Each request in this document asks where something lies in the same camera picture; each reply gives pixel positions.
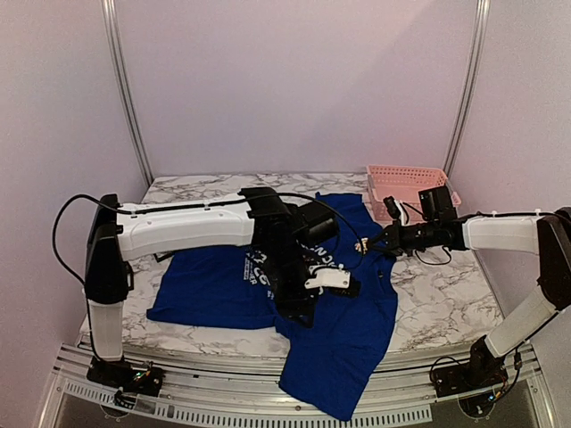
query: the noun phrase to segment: marble surface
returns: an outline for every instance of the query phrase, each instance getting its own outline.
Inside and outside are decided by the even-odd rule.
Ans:
[[[364,174],[257,174],[164,177],[155,180],[144,202],[208,199],[242,187],[269,185],[280,192],[314,195],[366,193]],[[501,313],[472,252],[454,252],[452,262],[433,267],[416,258],[400,258],[392,274],[399,309],[389,352],[422,350],[471,342],[501,321]],[[446,260],[440,249],[422,254],[425,261]],[[131,262],[135,290],[125,301],[123,341],[129,347],[168,354],[205,354],[285,357],[289,341],[273,328],[232,330],[157,323],[146,318],[169,261],[153,256]],[[81,326],[88,340],[87,321]]]

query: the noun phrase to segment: plastic basket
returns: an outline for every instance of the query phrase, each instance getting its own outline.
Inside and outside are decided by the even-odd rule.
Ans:
[[[392,196],[394,199],[409,203],[417,210],[422,210],[418,192],[440,185],[448,185],[444,171],[437,168],[390,167],[383,165],[367,166],[368,196],[373,207],[375,220],[390,223],[393,219],[386,211],[383,199]],[[455,207],[461,204],[456,192],[451,191],[452,203]],[[410,223],[422,222],[422,217],[413,210],[408,210]]]

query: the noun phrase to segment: vertical metal pole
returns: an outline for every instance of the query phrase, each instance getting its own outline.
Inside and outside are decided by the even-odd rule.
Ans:
[[[464,83],[464,91],[454,124],[454,132],[448,152],[446,153],[446,161],[444,162],[444,172],[449,177],[454,169],[454,163],[458,156],[462,135],[468,120],[468,113],[470,104],[472,103],[472,96],[476,88],[476,79],[478,69],[480,68],[480,61],[482,59],[482,51],[484,50],[485,30],[488,23],[488,14],[490,11],[490,0],[478,0],[476,9],[476,23],[474,26],[474,37],[472,39],[472,49],[470,51],[470,61],[468,65],[468,74]]]
[[[115,12],[114,0],[102,0],[103,4],[103,18],[105,21],[105,29],[107,31],[107,39],[109,40],[109,49],[111,51],[111,58],[113,68],[115,70],[115,78],[117,79],[117,86],[119,88],[121,103],[127,119],[129,133],[131,135],[131,142],[135,149],[135,155],[143,179],[147,186],[150,186],[154,181],[153,171],[151,164],[146,154],[145,144],[143,137],[141,137],[141,129],[137,121],[135,113],[135,105],[131,97],[131,91],[128,85],[127,69],[125,67],[125,59],[121,48],[119,24],[117,22],[117,13]]]

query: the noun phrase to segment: pink wall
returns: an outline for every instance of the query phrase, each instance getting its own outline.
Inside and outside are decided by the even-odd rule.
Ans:
[[[26,428],[62,342],[85,313],[79,284],[50,249],[71,195],[140,198],[100,2],[0,3],[0,425]],[[93,207],[62,222],[60,245],[83,268]]]
[[[476,2],[117,3],[157,176],[443,163]]]
[[[452,180],[471,210],[571,206],[571,3],[493,2],[468,128]],[[484,254],[510,312],[535,286],[537,259]],[[571,426],[571,314],[536,339],[561,426]]]

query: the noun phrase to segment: t-shirt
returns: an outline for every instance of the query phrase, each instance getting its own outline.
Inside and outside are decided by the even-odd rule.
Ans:
[[[378,235],[358,194],[319,195],[361,237]],[[237,329],[275,326],[291,348],[279,387],[331,416],[349,420],[383,359],[393,334],[397,294],[390,276],[394,259],[370,253],[361,259],[357,238],[342,220],[335,238],[313,248],[322,264],[342,263],[360,281],[359,297],[324,292],[314,324],[306,328],[276,311],[268,278],[248,247],[214,246],[180,251],[173,257],[147,316],[154,321]]]

